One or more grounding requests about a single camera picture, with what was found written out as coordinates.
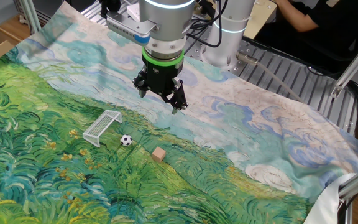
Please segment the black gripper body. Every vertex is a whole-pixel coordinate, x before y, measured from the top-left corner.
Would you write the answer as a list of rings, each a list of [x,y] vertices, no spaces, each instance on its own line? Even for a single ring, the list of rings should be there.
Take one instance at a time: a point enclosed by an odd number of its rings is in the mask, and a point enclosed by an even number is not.
[[[161,66],[145,58],[142,61],[147,71],[146,84],[148,84],[150,91],[158,95],[162,95],[164,89],[169,86],[171,79],[176,78],[183,68],[183,60],[169,66],[170,62],[165,62]]]

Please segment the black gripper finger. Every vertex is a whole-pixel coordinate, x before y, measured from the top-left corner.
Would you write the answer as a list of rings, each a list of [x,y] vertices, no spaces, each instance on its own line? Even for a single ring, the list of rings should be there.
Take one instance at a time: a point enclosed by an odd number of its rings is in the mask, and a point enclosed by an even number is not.
[[[138,75],[132,80],[133,86],[138,89],[139,96],[143,98],[147,91],[149,91],[149,86],[146,84],[147,80],[147,71],[141,70]]]
[[[172,114],[176,114],[179,110],[184,110],[188,107],[188,103],[183,88],[183,80],[171,79],[169,86],[162,92],[162,99],[164,102],[172,105]]]

